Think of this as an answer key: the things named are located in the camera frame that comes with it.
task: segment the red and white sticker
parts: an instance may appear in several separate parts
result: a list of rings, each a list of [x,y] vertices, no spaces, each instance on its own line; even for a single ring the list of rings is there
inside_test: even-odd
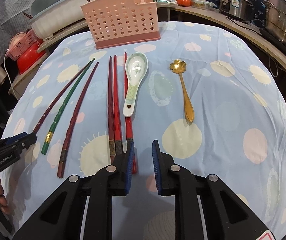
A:
[[[266,230],[262,236],[260,236],[256,240],[275,240],[274,236],[272,235],[270,230]]]

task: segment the metal screw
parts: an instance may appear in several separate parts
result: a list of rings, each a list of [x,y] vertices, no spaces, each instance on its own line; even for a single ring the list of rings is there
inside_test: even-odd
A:
[[[209,175],[209,180],[212,182],[216,182],[219,180],[219,177],[216,176],[215,174],[211,174],[211,175]]]
[[[68,180],[71,182],[71,183],[74,183],[76,181],[78,181],[78,176],[76,175],[72,175],[68,178]]]
[[[179,171],[180,169],[181,169],[181,167],[178,166],[178,165],[172,165],[172,166],[171,166],[171,170],[172,170],[172,171]]]
[[[108,172],[113,172],[113,171],[116,171],[116,167],[115,167],[114,165],[110,165],[110,166],[107,166],[107,167],[106,167],[106,170],[107,170]]]

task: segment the perforated basket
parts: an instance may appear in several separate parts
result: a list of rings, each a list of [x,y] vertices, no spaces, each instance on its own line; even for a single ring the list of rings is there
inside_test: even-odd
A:
[[[36,41],[39,43],[43,42],[41,39],[36,37],[33,30],[30,30],[7,52],[7,55],[12,60],[18,60],[18,58]]]
[[[161,38],[153,0],[95,0],[81,8],[97,49]]]

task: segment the polka dot tablecloth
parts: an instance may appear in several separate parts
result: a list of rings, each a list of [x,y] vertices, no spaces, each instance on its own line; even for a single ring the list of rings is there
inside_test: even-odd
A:
[[[193,174],[220,176],[276,239],[286,234],[286,104],[272,76],[241,39],[225,30],[184,22],[159,26],[159,41],[101,50],[95,49],[90,32],[80,33],[65,39],[42,64],[10,116],[4,138],[32,132],[66,83],[93,57],[100,62],[77,117],[64,179],[56,176],[60,152],[91,70],[68,102],[48,153],[40,149],[67,93],[51,110],[37,143],[1,174],[16,230],[69,175],[90,176],[110,163],[109,56],[117,55],[122,109],[124,52],[139,51],[149,68],[132,116],[138,174],[126,198],[113,198],[113,239],[175,238],[174,197],[158,196],[155,187],[154,139]],[[192,124],[184,118],[179,76],[169,68],[177,58],[187,63],[183,78],[195,112]],[[122,132],[125,141],[124,118]]]

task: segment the gold spoon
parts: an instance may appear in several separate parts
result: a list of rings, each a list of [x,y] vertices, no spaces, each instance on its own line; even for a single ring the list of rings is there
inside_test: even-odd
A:
[[[188,97],[188,94],[186,92],[186,88],[184,85],[184,80],[182,73],[185,72],[186,70],[186,63],[184,61],[181,61],[179,59],[174,60],[174,63],[170,64],[170,69],[173,71],[175,74],[179,74],[182,88],[183,88],[183,96],[184,96],[184,112],[185,112],[185,118],[189,122],[193,122],[194,120],[194,110],[193,106],[191,104],[190,98]]]

